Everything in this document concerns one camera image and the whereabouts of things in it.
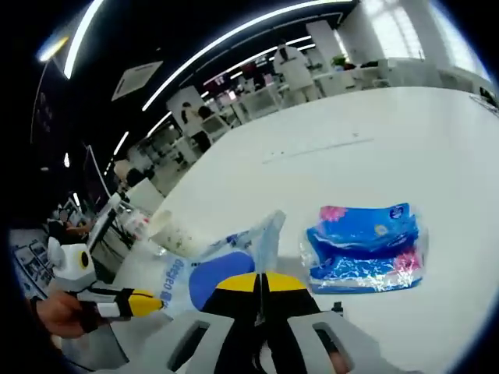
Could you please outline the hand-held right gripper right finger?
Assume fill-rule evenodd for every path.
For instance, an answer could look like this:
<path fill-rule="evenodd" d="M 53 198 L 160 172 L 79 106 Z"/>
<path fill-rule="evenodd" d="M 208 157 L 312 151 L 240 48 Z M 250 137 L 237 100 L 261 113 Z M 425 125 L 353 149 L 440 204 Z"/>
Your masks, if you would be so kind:
<path fill-rule="evenodd" d="M 333 310 L 321 311 L 306 286 L 285 274 L 263 275 L 267 346 L 276 373 L 403 373 L 379 344 Z"/>

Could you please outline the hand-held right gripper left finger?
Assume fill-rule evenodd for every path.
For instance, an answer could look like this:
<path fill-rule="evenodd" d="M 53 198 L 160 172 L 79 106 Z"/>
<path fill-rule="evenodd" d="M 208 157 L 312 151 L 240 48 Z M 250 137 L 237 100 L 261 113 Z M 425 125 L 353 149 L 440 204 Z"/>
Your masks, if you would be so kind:
<path fill-rule="evenodd" d="M 254 358 L 259 286 L 254 273 L 222 281 L 202 310 L 175 317 L 116 372 L 261 373 Z"/>

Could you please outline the person's left hand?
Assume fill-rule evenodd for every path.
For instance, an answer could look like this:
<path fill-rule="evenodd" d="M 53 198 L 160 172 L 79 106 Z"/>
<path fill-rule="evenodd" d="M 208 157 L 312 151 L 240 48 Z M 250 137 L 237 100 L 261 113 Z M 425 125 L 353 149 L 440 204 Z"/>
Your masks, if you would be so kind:
<path fill-rule="evenodd" d="M 81 322 L 83 305 L 64 291 L 54 291 L 45 300 L 37 301 L 34 311 L 51 335 L 73 339 L 86 333 Z"/>

